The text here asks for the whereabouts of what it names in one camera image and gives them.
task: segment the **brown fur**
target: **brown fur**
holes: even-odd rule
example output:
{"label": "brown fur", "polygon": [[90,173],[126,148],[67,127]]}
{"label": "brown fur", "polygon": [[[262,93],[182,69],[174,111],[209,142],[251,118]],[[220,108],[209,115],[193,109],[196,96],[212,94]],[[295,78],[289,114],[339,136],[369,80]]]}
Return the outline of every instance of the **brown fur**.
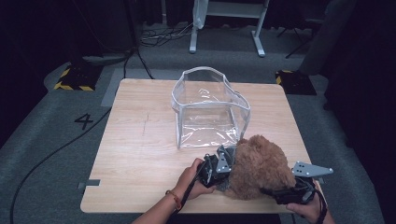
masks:
{"label": "brown fur", "polygon": [[262,135],[237,143],[229,180],[230,187],[225,194],[242,200],[261,197],[260,188],[276,190],[296,184],[285,153]]}

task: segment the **wooden table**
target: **wooden table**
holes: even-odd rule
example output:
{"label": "wooden table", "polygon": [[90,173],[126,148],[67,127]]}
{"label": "wooden table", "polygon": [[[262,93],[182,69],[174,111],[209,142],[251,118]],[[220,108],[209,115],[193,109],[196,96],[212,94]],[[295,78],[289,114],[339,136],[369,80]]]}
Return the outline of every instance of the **wooden table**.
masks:
{"label": "wooden table", "polygon": [[[86,213],[143,213],[172,189],[184,168],[216,147],[177,149],[171,108],[174,80],[124,79],[108,118],[81,209]],[[311,163],[283,89],[273,84],[231,83],[250,103],[245,138],[262,134],[285,152],[289,167]],[[188,201],[180,213],[287,213],[264,198],[239,201],[220,191]]]}

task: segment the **person's left hand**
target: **person's left hand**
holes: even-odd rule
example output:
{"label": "person's left hand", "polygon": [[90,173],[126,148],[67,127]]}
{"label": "person's left hand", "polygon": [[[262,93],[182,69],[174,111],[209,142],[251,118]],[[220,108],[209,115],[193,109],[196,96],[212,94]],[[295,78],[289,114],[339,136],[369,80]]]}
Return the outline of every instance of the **person's left hand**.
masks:
{"label": "person's left hand", "polygon": [[[177,197],[181,200],[183,198],[184,192],[186,189],[189,187],[189,184],[191,181],[194,179],[196,173],[197,173],[197,167],[199,164],[201,164],[203,160],[201,159],[195,159],[195,161],[192,163],[191,167],[187,167],[184,172],[181,174],[181,176],[178,178],[176,186],[173,188],[173,192],[177,195]],[[212,193],[215,190],[216,186],[213,186],[209,189],[207,189],[200,181],[195,181],[194,187],[192,188],[190,195],[189,195],[189,200],[197,198],[201,194],[209,194]]]}

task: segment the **gray carpet floor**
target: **gray carpet floor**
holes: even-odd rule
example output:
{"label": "gray carpet floor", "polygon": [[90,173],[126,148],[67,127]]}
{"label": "gray carpet floor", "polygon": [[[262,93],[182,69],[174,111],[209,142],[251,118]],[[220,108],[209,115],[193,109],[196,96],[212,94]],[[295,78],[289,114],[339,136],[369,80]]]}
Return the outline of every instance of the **gray carpet floor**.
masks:
{"label": "gray carpet floor", "polygon": [[[306,49],[285,59],[299,45],[294,32],[276,37],[280,31],[263,30],[261,40],[266,56],[260,58],[250,37],[252,29],[205,29],[198,34],[195,54],[189,53],[189,36],[160,47],[141,47],[140,53],[158,79],[178,79],[181,71],[210,66],[231,82],[276,83],[275,71],[298,68]],[[47,75],[43,84],[48,94],[0,150],[0,223],[10,222],[14,194],[35,167],[20,187],[13,210],[14,223],[130,223],[138,216],[84,214],[79,208],[83,190],[77,189],[79,182],[89,178],[106,127],[106,113],[123,77],[123,63],[104,68],[96,91],[54,90],[66,66],[67,63],[60,64]],[[149,78],[145,71],[136,55],[126,65],[127,77]],[[317,96],[287,98],[311,161],[334,169],[333,175],[325,176],[322,188],[336,222],[384,223],[373,184],[353,148],[346,147],[345,135],[333,113],[322,108],[326,103],[323,93],[327,79],[322,76],[310,79]],[[82,130],[82,124],[75,123],[75,119],[85,114],[91,115],[93,123]],[[281,215],[281,221],[292,223],[291,215]],[[296,222],[306,223],[298,216]]]}

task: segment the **hand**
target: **hand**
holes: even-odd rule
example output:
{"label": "hand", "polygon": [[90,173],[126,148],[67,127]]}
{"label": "hand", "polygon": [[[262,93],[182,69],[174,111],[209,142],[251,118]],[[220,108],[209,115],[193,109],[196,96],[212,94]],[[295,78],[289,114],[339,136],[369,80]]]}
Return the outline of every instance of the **hand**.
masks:
{"label": "hand", "polygon": [[[316,193],[312,202],[308,204],[288,203],[286,205],[286,208],[304,217],[309,223],[316,223],[318,221],[318,217],[320,214],[319,196]],[[332,219],[332,215],[330,214],[330,211],[328,210],[326,217],[323,220],[323,224],[333,224],[333,223],[335,222]]]}
{"label": "hand", "polygon": [[[178,178],[176,186],[173,188],[173,192],[177,195],[177,197],[181,200],[183,198],[184,192],[189,187],[189,184],[194,179],[197,173],[197,167],[201,164],[203,160],[195,159],[192,163],[191,167],[187,167],[181,176]],[[201,194],[209,194],[215,190],[215,186],[207,189],[200,181],[195,181],[194,187],[191,190],[189,195],[189,200],[194,199]]]}

